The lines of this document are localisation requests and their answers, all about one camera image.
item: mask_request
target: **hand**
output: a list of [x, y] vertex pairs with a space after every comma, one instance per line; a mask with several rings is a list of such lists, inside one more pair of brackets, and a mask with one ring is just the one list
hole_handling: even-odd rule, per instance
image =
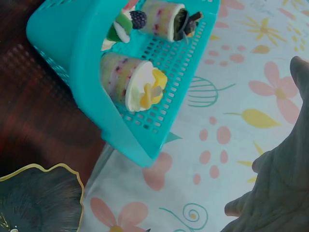
[[304, 101], [297, 123], [278, 147], [254, 161], [254, 188], [225, 206], [238, 218], [222, 232], [309, 231], [309, 64], [295, 57], [291, 73]]

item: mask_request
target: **floral tablecloth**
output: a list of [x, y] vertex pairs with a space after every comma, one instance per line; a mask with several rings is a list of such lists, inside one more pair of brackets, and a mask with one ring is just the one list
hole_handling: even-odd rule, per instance
[[157, 162], [113, 151], [88, 183], [82, 232], [219, 232], [233, 220], [224, 205], [254, 185], [253, 160], [291, 131], [302, 101], [289, 65], [309, 59], [309, 3], [221, 4]]

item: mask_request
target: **chocolate stick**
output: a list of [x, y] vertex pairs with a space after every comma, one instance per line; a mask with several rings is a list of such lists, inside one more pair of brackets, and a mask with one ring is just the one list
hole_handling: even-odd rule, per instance
[[201, 11], [195, 13], [194, 15], [189, 17], [189, 21], [197, 21], [203, 17], [203, 13]]

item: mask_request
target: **pink petal print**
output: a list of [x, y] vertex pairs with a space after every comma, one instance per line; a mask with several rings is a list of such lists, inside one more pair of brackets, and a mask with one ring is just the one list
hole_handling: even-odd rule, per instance
[[227, 51], [227, 50], [230, 49], [230, 46], [229, 45], [222, 45], [221, 49]]
[[242, 54], [232, 54], [230, 60], [239, 64], [245, 61], [245, 57]]
[[100, 198], [93, 197], [90, 202], [94, 216], [108, 227], [116, 226], [116, 218], [107, 204]]
[[145, 232], [145, 229], [142, 229], [140, 227], [136, 227], [136, 226], [128, 226], [126, 228], [123, 229], [124, 232]]
[[160, 191], [165, 185], [165, 174], [172, 166], [172, 158], [166, 152], [161, 152], [151, 168], [143, 169], [146, 184], [154, 191]]
[[209, 123], [212, 125], [216, 125], [217, 124], [217, 119], [215, 117], [210, 117], [209, 118]]
[[237, 50], [239, 50], [240, 52], [246, 51], [246, 47], [243, 45], [240, 45], [237, 47]]
[[276, 63], [267, 62], [264, 66], [264, 74], [273, 88], [279, 87], [280, 75]]
[[220, 144], [227, 144], [231, 140], [231, 131], [228, 127], [219, 127], [217, 130], [217, 140]]
[[207, 60], [205, 60], [205, 64], [214, 64], [214, 60], [213, 59], [207, 59]]
[[228, 28], [228, 24], [223, 23], [223, 22], [216, 22], [216, 24], [214, 25], [216, 28]]
[[241, 2], [239, 2], [237, 0], [225, 1], [224, 5], [226, 5], [226, 6], [230, 7], [230, 8], [233, 8], [235, 10], [243, 10], [243, 9], [245, 9], [245, 6]]
[[250, 81], [249, 88], [256, 94], [261, 96], [271, 96], [275, 94], [275, 91], [268, 84], [261, 81]]
[[287, 98], [277, 99], [277, 105], [284, 119], [290, 124], [295, 124], [299, 115], [298, 107]]
[[295, 20], [295, 19], [296, 19], [296, 17], [295, 17], [294, 14], [292, 14], [292, 13], [286, 11], [286, 10], [283, 9], [283, 8], [278, 8], [278, 11], [280, 11], [281, 13], [283, 13], [285, 16], [287, 16], [287, 17], [288, 17], [289, 19], [291, 19], [291, 20]]
[[172, 163], [173, 160], [169, 153], [161, 152], [153, 167], [159, 169], [162, 173], [166, 173], [171, 168]]
[[225, 66], [227, 66], [228, 65], [228, 62], [227, 61], [221, 61], [220, 62], [220, 66], [222, 66], [222, 67], [225, 67]]
[[198, 136], [201, 141], [206, 141], [208, 138], [208, 131], [206, 129], [203, 129], [199, 132]]
[[298, 94], [298, 88], [296, 87], [291, 76], [286, 76], [280, 79], [279, 88], [282, 89], [288, 98], [293, 98]]
[[209, 51], [208, 54], [212, 57], [217, 57], [219, 55], [219, 53], [216, 51]]
[[193, 176], [193, 183], [195, 185], [199, 185], [200, 182], [201, 182], [201, 175], [200, 174], [195, 174]]
[[120, 212], [118, 217], [119, 226], [127, 228], [136, 226], [148, 216], [148, 207], [142, 202], [131, 202]]
[[228, 16], [227, 7], [221, 4], [219, 9], [219, 17], [225, 18]]
[[210, 151], [203, 151], [199, 156], [199, 161], [201, 164], [207, 164], [210, 159], [211, 159]]
[[211, 166], [211, 169], [209, 172], [210, 172], [211, 178], [216, 179], [219, 177], [219, 168], [217, 167], [217, 165]]
[[221, 152], [221, 155], [220, 155], [220, 162], [221, 163], [227, 163], [228, 161], [228, 155], [227, 155], [227, 152], [225, 150], [223, 150]]

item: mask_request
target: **wooden table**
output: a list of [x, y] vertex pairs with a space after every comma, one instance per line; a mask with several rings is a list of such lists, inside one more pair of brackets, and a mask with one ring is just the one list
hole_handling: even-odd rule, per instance
[[99, 129], [26, 39], [42, 0], [0, 0], [0, 176], [64, 162], [84, 184], [103, 149]]

